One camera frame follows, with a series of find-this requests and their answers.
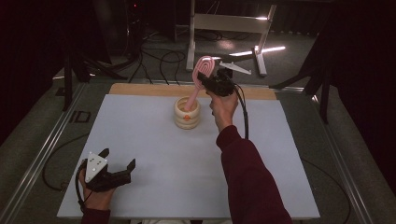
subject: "metal rail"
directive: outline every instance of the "metal rail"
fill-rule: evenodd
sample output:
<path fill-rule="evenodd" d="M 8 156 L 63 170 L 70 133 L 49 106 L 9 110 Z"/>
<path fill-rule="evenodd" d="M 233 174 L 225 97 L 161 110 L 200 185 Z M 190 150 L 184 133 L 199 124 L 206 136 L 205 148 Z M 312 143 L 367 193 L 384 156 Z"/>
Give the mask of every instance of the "metal rail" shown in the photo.
<path fill-rule="evenodd" d="M 70 117 L 72 116 L 78 99 L 82 94 L 83 90 L 85 89 L 86 85 L 87 84 L 85 83 L 78 84 L 77 89 L 73 95 L 74 100 L 72 104 L 69 106 L 68 110 L 64 111 L 62 115 L 58 118 L 46 142 L 39 150 L 37 156 L 30 164 L 29 168 L 26 170 L 17 189 L 14 191 L 12 197 L 8 200 L 5 209 L 1 213 L 0 223 L 12 223 L 16 215 L 20 211 L 24 201 L 30 193 L 30 190 L 32 189 L 35 181 L 40 175 L 46 160 L 50 156 L 62 132 L 64 131 L 64 127 L 66 126 L 67 121 L 69 121 Z"/>
<path fill-rule="evenodd" d="M 312 98 L 311 102 L 312 102 L 312 106 L 315 108 L 315 111 L 318 112 L 316 113 L 318 119 L 322 120 L 318 111 L 319 102 L 316 96 Z M 374 223 L 363 201 L 363 198 L 361 197 L 361 193 L 352 177 L 352 174 L 349 172 L 349 169 L 347 168 L 347 164 L 340 151 L 340 148 L 337 146 L 335 142 L 334 136 L 332 135 L 332 130 L 330 129 L 329 125 L 326 125 L 324 122 L 322 122 L 322 125 L 320 126 L 322 127 L 323 132 L 326 134 L 326 137 L 329 141 L 330 153 L 332 154 L 332 159 L 334 161 L 335 167 L 338 170 L 338 174 L 340 175 L 340 178 L 343 181 L 344 188 L 354 208 L 359 223 L 360 224 Z"/>

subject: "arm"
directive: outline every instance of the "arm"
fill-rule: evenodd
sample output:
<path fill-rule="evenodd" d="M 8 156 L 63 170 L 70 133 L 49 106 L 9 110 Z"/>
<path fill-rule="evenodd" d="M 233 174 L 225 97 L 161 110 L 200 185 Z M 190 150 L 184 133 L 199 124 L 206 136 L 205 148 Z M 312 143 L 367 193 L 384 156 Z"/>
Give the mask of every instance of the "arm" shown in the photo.
<path fill-rule="evenodd" d="M 257 148 L 242 139 L 233 126 L 233 113 L 237 96 L 233 93 L 212 97 L 213 110 L 219 128 L 217 145 L 221 149 L 221 163 L 228 184 L 228 199 L 234 224 L 286 224 L 292 223 L 286 211 L 276 182 L 266 169 Z"/>
<path fill-rule="evenodd" d="M 81 224 L 107 224 L 110 219 L 111 198 L 115 189 L 104 192 L 93 192 L 86 188 L 85 185 L 85 169 L 79 173 L 79 183 L 83 187 L 85 208 L 82 216 Z"/>

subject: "hand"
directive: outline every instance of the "hand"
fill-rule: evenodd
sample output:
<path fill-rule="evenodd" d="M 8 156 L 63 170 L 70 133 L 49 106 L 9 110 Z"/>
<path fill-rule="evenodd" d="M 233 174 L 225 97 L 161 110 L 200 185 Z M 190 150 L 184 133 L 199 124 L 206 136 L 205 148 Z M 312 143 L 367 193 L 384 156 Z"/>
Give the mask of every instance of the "hand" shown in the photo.
<path fill-rule="evenodd" d="M 215 116 L 215 122 L 218 126 L 219 132 L 224 128 L 233 125 L 233 113 L 238 106 L 238 97 L 235 93 L 229 96 L 217 96 L 212 91 L 206 91 L 212 98 L 210 103 L 210 108 L 213 110 L 213 115 Z"/>
<path fill-rule="evenodd" d="M 113 193 L 116 189 L 110 189 L 103 192 L 94 192 L 90 189 L 87 189 L 85 184 L 85 171 L 86 169 L 81 170 L 78 175 L 79 183 L 83 187 L 84 191 L 85 207 L 96 210 L 108 210 Z"/>

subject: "cable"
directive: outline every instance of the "cable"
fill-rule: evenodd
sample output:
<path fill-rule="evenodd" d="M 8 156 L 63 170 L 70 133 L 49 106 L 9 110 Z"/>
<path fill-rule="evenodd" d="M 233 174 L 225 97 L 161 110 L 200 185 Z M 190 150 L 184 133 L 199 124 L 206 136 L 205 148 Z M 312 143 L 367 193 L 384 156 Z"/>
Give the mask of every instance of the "cable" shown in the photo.
<path fill-rule="evenodd" d="M 61 144 L 60 146 L 56 147 L 56 148 L 51 152 L 51 154 L 50 154 L 49 157 L 47 158 L 46 162 L 44 163 L 43 171 L 42 171 L 42 173 L 41 173 L 41 176 L 42 176 L 42 179 L 43 179 L 43 181 L 44 181 L 44 184 L 45 184 L 47 187 L 49 187 L 50 189 L 54 189 L 54 190 L 60 191 L 60 192 L 62 192 L 62 191 L 64 190 L 63 184 L 64 184 L 65 182 L 63 182 L 63 183 L 61 184 L 61 187 L 60 187 L 60 188 L 57 188 L 57 187 L 53 187 L 53 186 L 47 181 L 47 179 L 46 179 L 47 164 L 49 163 L 49 161 L 50 161 L 50 159 L 53 157 L 53 155 L 55 155 L 55 153 L 56 153 L 57 151 L 59 151 L 61 148 L 67 146 L 68 144 L 70 144 L 70 143 L 72 143 L 72 142 L 74 142 L 74 141 L 77 141 L 77 140 L 80 139 L 80 138 L 83 138 L 83 137 L 87 136 L 88 134 L 90 134 L 90 133 L 84 133 L 83 135 L 81 135 L 81 136 L 79 136 L 79 137 L 73 138 L 73 139 L 71 139 L 71 140 L 69 140 L 69 141 L 67 141 L 67 142 L 65 142 L 65 143 L 63 143 L 63 144 Z"/>
<path fill-rule="evenodd" d="M 91 59 L 90 57 L 86 56 L 83 52 L 79 51 L 78 54 L 79 54 L 79 56 L 81 56 L 85 60 L 86 63 L 89 63 L 90 65 L 92 65 L 96 69 L 100 70 L 104 74 L 107 74 L 110 77 L 113 77 L 115 79 L 127 79 L 127 77 L 120 76 L 119 74 L 113 72 L 111 69 L 101 65 L 99 62 L 97 62 L 97 61 Z"/>
<path fill-rule="evenodd" d="M 151 78 L 150 78 L 150 76 L 149 76 L 149 73 L 148 73 L 148 69 L 147 69 L 147 67 L 145 66 L 145 65 L 143 65 L 142 64 L 142 67 L 143 67 L 143 70 L 145 71 L 145 77 L 148 79 L 148 81 L 149 81 L 149 83 L 150 84 L 153 84 L 153 82 L 152 82 L 152 80 L 151 80 Z"/>
<path fill-rule="evenodd" d="M 91 197 L 92 193 L 93 193 L 93 190 L 91 190 L 90 194 L 85 198 L 85 200 L 84 200 L 85 202 L 87 202 L 87 200 Z"/>
<path fill-rule="evenodd" d="M 154 32 L 154 33 L 152 33 L 151 35 L 148 35 L 148 36 L 146 36 L 146 37 L 143 37 L 143 40 L 145 40 L 145 41 L 151 41 L 151 42 L 163 42 L 163 41 L 166 41 L 166 40 L 167 40 L 166 37 L 163 37 L 162 39 L 151 39 L 152 36 L 159 35 L 159 34 L 160 34 L 160 32 Z"/>
<path fill-rule="evenodd" d="M 215 37 L 214 38 L 209 38 L 209 37 L 206 37 L 204 35 L 198 35 L 198 33 L 213 34 L 213 35 L 215 35 Z M 197 40 L 197 41 L 205 40 L 205 41 L 217 42 L 217 41 L 220 41 L 222 39 L 222 34 L 219 31 L 214 31 L 214 30 L 200 30 L 199 32 L 196 32 L 195 36 L 196 37 L 201 37 L 201 39 L 200 38 L 195 38 L 195 40 Z"/>
<path fill-rule="evenodd" d="M 150 53 L 148 53 L 148 52 L 146 52 L 146 51 L 144 51 L 144 50 L 142 50 L 142 52 L 145 53 L 145 54 L 147 54 L 148 56 L 150 56 L 150 57 L 152 57 L 152 58 L 157 59 L 157 60 L 160 61 L 160 74 L 161 74 L 161 76 L 163 77 L 163 79 L 165 80 L 166 84 L 168 84 L 168 85 L 169 85 L 169 82 L 168 82 L 168 80 L 167 80 L 167 78 L 165 77 L 164 72 L 163 72 L 163 63 L 177 63 L 177 69 L 176 69 L 176 71 L 175 71 L 175 73 L 174 73 L 174 79 L 175 79 L 175 82 L 176 82 L 178 85 L 180 85 L 180 84 L 178 83 L 178 81 L 177 81 L 177 72 L 178 72 L 178 69 L 179 69 L 179 67 L 180 67 L 180 63 L 186 58 L 186 55 L 185 55 L 183 52 L 181 52 L 181 51 L 171 50 L 171 49 L 155 49 L 155 50 L 166 50 L 166 51 L 168 51 L 168 52 L 166 52 L 161 58 L 159 58 L 159 57 L 157 57 L 157 56 L 154 56 L 154 55 L 152 55 L 152 54 L 150 54 Z M 170 54 L 176 54 L 177 60 L 176 60 L 176 61 L 168 61 L 168 60 L 165 60 L 165 57 L 168 56 L 168 55 L 170 55 Z"/>
<path fill-rule="evenodd" d="M 78 170 L 77 170 L 76 176 L 75 176 L 76 194 L 77 194 L 77 197 L 78 197 L 79 209 L 81 210 L 82 213 L 84 213 L 85 201 L 82 199 L 81 193 L 79 192 L 78 177 L 79 177 L 79 172 L 81 172 L 82 169 L 84 168 L 83 164 L 84 164 L 84 162 L 78 167 Z"/>
<path fill-rule="evenodd" d="M 244 94 L 244 91 L 242 90 L 242 88 L 241 88 L 239 85 L 237 85 L 237 84 L 235 84 L 235 83 L 234 83 L 234 85 L 235 85 L 236 87 L 238 87 L 239 90 L 241 90 L 242 95 L 243 95 L 243 97 L 241 97 L 241 95 L 239 94 L 239 90 L 235 87 L 236 95 L 237 95 L 238 98 L 239 98 L 239 102 L 241 103 L 242 110 L 243 110 L 243 113 L 244 113 L 245 139 L 248 139 L 248 111 L 247 111 L 247 106 L 246 106 L 245 94 Z"/>
<path fill-rule="evenodd" d="M 253 33 L 240 33 L 235 35 L 234 37 L 227 37 L 225 35 L 222 35 L 224 40 L 246 40 L 248 39 L 251 35 L 253 35 Z"/>
<path fill-rule="evenodd" d="M 136 73 L 137 73 L 137 71 L 139 70 L 140 66 L 142 66 L 142 61 L 143 61 L 143 54 L 142 54 L 142 52 L 139 53 L 138 60 L 139 60 L 139 65 L 137 66 L 137 68 L 136 68 L 136 69 L 134 70 L 134 72 L 132 73 L 131 77 L 130 77 L 129 80 L 128 80 L 128 83 L 131 83 L 131 82 L 132 82 L 132 79 L 134 78 L 134 75 L 136 75 Z"/>
<path fill-rule="evenodd" d="M 325 174 L 327 177 L 329 177 L 329 178 L 338 186 L 338 188 L 339 188 L 341 191 L 343 191 L 344 196 L 346 197 L 346 200 L 347 200 L 347 205 L 348 205 L 347 215 L 346 215 L 346 218 L 345 218 L 344 221 L 343 221 L 343 224 L 346 224 L 346 223 L 349 221 L 350 213 L 351 213 L 350 200 L 349 200 L 349 197 L 347 196 L 347 192 L 344 190 L 344 188 L 341 186 L 341 184 L 339 184 L 338 181 L 337 181 L 334 177 L 332 177 L 329 173 L 327 173 L 326 171 L 324 171 L 323 169 L 321 169 L 320 167 L 318 167 L 318 166 L 315 165 L 314 163 L 312 163 L 312 162 L 310 162 L 310 161 L 308 161 L 308 160 L 306 160 L 306 159 L 304 159 L 304 158 L 302 158 L 302 157 L 300 157 L 300 159 L 301 159 L 302 161 L 304 161 L 304 162 L 310 164 L 311 166 L 317 168 L 319 171 L 321 171 L 323 174 Z"/>
<path fill-rule="evenodd" d="M 138 59 L 139 56 L 138 55 L 133 55 L 131 57 L 131 59 L 129 59 L 128 61 L 124 62 L 124 63 L 119 63 L 119 64 L 115 64 L 115 65 L 110 65 L 107 68 L 111 69 L 113 71 L 119 72 L 122 71 L 126 68 L 128 68 L 129 66 L 131 66 L 132 64 L 134 64 L 136 62 L 136 59 Z"/>

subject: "pink object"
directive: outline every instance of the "pink object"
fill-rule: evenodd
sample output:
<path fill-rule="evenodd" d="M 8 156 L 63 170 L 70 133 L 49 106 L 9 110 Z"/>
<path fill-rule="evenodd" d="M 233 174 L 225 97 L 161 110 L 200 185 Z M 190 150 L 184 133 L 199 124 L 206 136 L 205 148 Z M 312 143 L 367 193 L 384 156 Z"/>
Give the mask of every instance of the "pink object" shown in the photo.
<path fill-rule="evenodd" d="M 184 106 L 184 109 L 186 111 L 190 111 L 195 98 L 197 98 L 198 92 L 205 88 L 202 85 L 202 82 L 200 80 L 198 80 L 198 72 L 201 72 L 205 76 L 210 77 L 214 68 L 215 68 L 215 60 L 213 60 L 212 57 L 203 56 L 202 58 L 200 58 L 198 60 L 197 64 L 194 67 L 194 70 L 192 71 L 192 80 L 194 81 L 194 84 L 195 84 L 195 90 L 192 93 L 192 95 L 190 96 L 186 105 Z"/>

